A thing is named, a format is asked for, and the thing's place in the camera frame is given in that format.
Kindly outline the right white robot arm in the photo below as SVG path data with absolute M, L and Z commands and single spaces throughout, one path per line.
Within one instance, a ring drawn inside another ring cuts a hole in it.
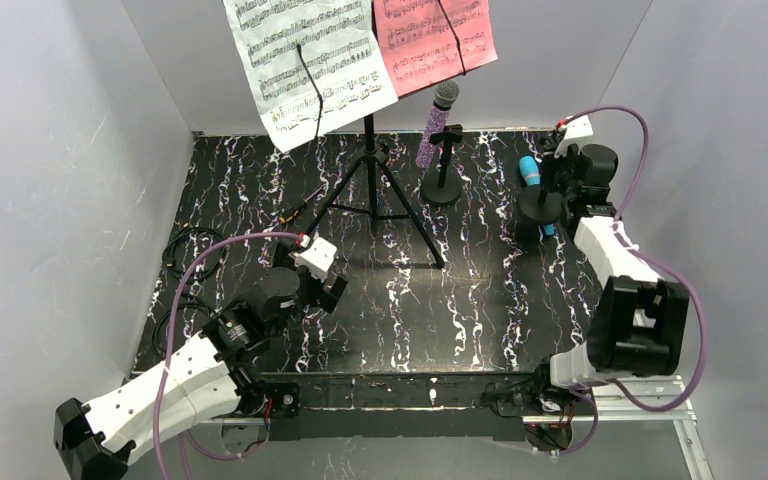
M 690 296 L 638 257 L 616 219 L 608 195 L 618 166 L 614 150 L 587 144 L 563 149 L 543 167 L 545 185 L 563 200 L 564 229 L 601 285 L 584 341 L 548 360 L 557 388 L 666 376 L 679 364 Z

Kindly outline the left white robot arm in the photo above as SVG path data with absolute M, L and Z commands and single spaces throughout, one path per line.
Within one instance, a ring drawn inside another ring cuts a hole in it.
M 254 361 L 308 306 L 331 313 L 347 285 L 337 248 L 280 234 L 273 266 L 166 358 L 109 393 L 55 411 L 53 443 L 72 479 L 121 479 L 164 441 L 218 416 L 276 412 L 280 394 Z

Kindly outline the black round-base mic stand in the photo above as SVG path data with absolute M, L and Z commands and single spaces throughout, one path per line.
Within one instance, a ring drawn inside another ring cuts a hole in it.
M 536 173 L 525 177 L 526 186 L 516 202 L 518 219 L 539 226 L 546 236 L 554 236 L 555 224 L 563 212 L 563 196 L 555 182 L 544 182 Z
M 439 166 L 436 170 L 429 169 L 420 185 L 420 196 L 429 205 L 435 207 L 453 205 L 463 191 L 460 177 L 448 174 L 454 146 L 462 142 L 463 136 L 461 124 L 446 125 L 442 131 L 430 136 L 430 145 L 440 146 L 442 150 Z

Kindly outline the purple glitter microphone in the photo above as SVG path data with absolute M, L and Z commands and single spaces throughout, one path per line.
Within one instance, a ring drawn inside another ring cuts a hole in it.
M 459 85 L 454 80 L 445 80 L 435 88 L 429 118 L 415 158 L 415 163 L 419 168 L 427 169 L 431 164 L 433 156 L 433 146 L 430 143 L 431 136 L 444 129 L 450 110 L 458 99 L 459 92 Z

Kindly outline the blue toy microphone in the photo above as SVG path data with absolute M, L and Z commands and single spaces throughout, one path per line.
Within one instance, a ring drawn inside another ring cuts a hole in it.
M 527 186 L 540 184 L 541 174 L 538 162 L 533 156 L 524 156 L 519 160 L 519 172 Z M 545 236 L 552 237 L 555 235 L 555 227 L 553 224 L 543 225 L 541 230 Z

